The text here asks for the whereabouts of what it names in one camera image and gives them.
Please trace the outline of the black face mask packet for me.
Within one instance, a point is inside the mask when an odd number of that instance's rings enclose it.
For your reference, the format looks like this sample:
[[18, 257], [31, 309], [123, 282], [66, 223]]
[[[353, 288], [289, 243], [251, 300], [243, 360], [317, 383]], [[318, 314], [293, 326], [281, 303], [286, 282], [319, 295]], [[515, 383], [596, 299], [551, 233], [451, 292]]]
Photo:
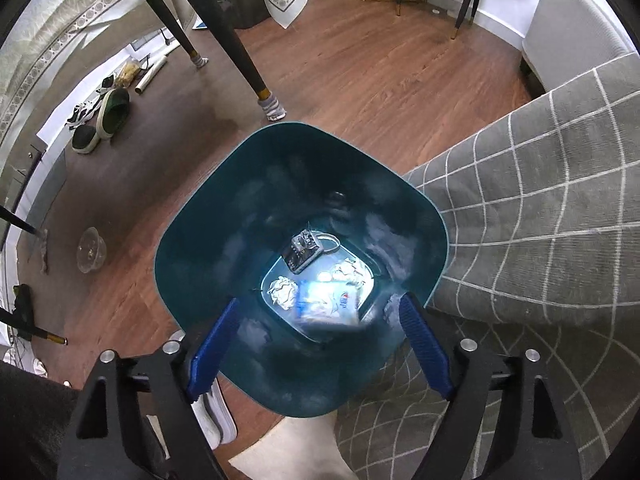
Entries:
[[322, 252], [323, 247], [316, 234], [303, 230], [291, 238], [290, 244], [282, 252], [282, 259], [288, 270], [299, 274], [320, 257]]

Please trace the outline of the white paper ball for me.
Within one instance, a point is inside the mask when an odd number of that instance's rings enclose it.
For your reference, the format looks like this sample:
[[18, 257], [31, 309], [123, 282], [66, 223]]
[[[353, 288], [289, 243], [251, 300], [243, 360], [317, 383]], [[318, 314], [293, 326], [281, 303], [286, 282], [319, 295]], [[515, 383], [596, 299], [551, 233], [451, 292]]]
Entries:
[[298, 285], [285, 276], [279, 276], [268, 287], [268, 296], [272, 304], [288, 311], [295, 307]]

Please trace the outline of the dark teal trash bin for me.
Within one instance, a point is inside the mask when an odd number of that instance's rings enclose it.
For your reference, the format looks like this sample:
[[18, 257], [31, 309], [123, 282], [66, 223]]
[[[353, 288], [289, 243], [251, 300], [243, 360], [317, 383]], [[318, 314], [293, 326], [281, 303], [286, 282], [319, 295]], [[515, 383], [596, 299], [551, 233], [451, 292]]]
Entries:
[[332, 412], [400, 345], [399, 300], [426, 301], [449, 252], [442, 215], [392, 170], [301, 122], [251, 134], [170, 222], [160, 298], [192, 330], [230, 299], [221, 373], [277, 414]]

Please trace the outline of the white slipper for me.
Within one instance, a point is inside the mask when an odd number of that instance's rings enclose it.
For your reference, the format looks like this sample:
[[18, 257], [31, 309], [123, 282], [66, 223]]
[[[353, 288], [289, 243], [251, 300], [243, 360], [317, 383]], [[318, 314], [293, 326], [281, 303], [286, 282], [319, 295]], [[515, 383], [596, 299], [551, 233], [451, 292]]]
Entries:
[[206, 393], [191, 404], [191, 408], [212, 451], [231, 443], [238, 436], [238, 427], [224, 400], [217, 378]]

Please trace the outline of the grey checked tablecloth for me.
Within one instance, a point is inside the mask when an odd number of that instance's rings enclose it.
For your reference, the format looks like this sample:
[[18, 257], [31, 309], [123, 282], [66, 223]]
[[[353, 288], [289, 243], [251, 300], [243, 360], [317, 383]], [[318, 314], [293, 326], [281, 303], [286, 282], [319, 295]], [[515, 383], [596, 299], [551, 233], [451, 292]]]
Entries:
[[639, 474], [639, 58], [590, 68], [413, 169], [459, 337], [537, 351], [586, 479]]

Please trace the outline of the beige patterned tablecloth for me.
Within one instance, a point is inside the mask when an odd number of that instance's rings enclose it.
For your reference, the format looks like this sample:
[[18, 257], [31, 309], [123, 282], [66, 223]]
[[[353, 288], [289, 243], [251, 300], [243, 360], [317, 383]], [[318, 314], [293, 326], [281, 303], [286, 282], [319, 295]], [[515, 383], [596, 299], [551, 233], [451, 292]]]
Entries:
[[1, 158], [29, 143], [85, 74], [153, 29], [146, 0], [29, 0], [1, 46]]

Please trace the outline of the black table leg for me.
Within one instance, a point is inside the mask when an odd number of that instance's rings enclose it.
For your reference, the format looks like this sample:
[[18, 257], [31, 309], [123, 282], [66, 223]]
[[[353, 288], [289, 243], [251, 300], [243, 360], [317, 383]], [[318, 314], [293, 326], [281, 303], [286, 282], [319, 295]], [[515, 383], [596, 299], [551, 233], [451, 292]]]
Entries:
[[217, 0], [186, 0], [209, 32], [227, 53], [250, 88], [257, 96], [258, 104], [270, 122], [277, 122], [286, 116], [286, 110], [278, 98], [268, 89], [241, 39], [224, 16]]
[[208, 63], [208, 58], [203, 58], [198, 51], [193, 47], [191, 41], [186, 36], [186, 33], [175, 19], [174, 14], [168, 8], [164, 0], [146, 0], [146, 3], [152, 9], [154, 14], [163, 23], [163, 25], [171, 32], [171, 35], [176, 38], [180, 47], [186, 51], [192, 64], [200, 70]]

